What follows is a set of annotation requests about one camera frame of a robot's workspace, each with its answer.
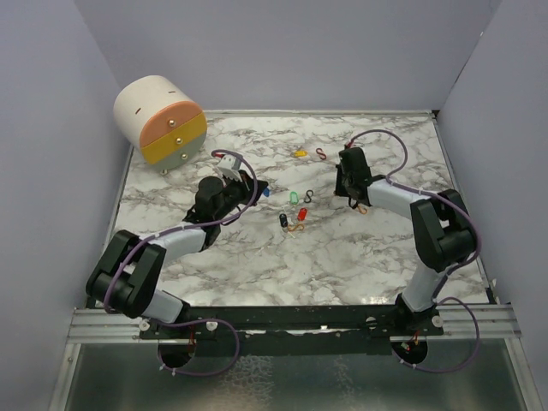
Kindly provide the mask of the green tag key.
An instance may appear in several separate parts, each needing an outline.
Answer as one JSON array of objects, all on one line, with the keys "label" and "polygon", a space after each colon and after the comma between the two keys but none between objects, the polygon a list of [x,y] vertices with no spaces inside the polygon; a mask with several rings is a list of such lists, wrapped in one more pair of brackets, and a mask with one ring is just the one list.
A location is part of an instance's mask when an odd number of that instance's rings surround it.
[{"label": "green tag key", "polygon": [[299,203],[299,197],[297,192],[292,191],[289,194],[289,202],[291,205],[297,205]]}]

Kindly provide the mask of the black tag key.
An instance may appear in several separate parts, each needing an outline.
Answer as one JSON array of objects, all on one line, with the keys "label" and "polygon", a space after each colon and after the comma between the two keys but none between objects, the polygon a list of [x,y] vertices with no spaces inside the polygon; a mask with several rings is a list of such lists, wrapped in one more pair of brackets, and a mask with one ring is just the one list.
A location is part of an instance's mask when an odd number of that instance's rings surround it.
[{"label": "black tag key", "polygon": [[285,213],[280,213],[278,216],[278,220],[279,220],[280,226],[283,229],[286,229],[289,226],[288,218]]}]

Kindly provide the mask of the black S carabiner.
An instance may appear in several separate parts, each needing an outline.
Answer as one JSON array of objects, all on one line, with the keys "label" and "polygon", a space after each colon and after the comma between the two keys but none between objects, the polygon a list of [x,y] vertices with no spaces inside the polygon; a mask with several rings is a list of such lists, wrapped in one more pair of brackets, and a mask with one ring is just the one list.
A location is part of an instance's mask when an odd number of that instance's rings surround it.
[{"label": "black S carabiner", "polygon": [[312,189],[307,190],[305,193],[304,203],[305,204],[311,203],[313,199],[313,195],[314,195],[314,191]]}]

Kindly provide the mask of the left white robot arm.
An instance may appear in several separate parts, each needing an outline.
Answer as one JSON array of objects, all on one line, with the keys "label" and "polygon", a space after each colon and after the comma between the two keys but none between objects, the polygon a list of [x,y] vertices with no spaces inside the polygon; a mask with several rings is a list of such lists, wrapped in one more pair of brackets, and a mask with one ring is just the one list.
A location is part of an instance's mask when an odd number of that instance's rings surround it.
[{"label": "left white robot arm", "polygon": [[135,319],[153,319],[167,336],[183,336],[189,326],[189,304],[157,288],[164,264],[209,248],[232,223],[228,215],[254,206],[268,182],[254,180],[246,171],[238,180],[224,176],[203,178],[194,205],[176,227],[157,234],[117,231],[86,283],[86,294],[114,312]]}]

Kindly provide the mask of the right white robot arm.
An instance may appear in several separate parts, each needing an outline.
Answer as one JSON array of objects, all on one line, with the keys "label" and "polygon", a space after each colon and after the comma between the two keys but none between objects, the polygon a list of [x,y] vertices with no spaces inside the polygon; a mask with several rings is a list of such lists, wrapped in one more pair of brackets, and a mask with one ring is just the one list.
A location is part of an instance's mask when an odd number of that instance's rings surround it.
[{"label": "right white robot arm", "polygon": [[479,235],[461,195],[454,189],[428,194],[403,188],[383,175],[373,175],[359,147],[338,153],[335,195],[352,208],[383,208],[411,221],[419,263],[412,279],[396,299],[395,328],[404,335],[420,329],[423,313],[435,306],[450,273],[480,249]]}]

